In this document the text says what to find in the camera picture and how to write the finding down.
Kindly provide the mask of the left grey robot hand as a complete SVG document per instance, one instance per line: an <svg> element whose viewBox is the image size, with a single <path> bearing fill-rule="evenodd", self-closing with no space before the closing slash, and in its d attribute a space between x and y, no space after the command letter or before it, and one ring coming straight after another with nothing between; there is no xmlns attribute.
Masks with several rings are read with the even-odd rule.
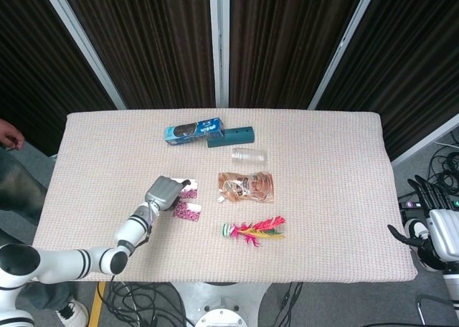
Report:
<svg viewBox="0 0 459 327"><path fill-rule="evenodd" d="M190 185L189 179L175 181L172 178L159 176L146 192L144 200L154 214L174 208L180 200L180 192Z"/></svg>

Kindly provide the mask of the bystander bare hand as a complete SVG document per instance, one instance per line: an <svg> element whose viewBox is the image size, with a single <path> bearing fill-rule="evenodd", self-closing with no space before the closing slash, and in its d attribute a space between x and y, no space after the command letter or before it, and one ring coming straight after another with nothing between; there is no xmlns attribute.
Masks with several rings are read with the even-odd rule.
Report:
<svg viewBox="0 0 459 327"><path fill-rule="evenodd" d="M25 138L21 131L4 119L0 120L1 145L7 148L20 150L24 146Z"/></svg>

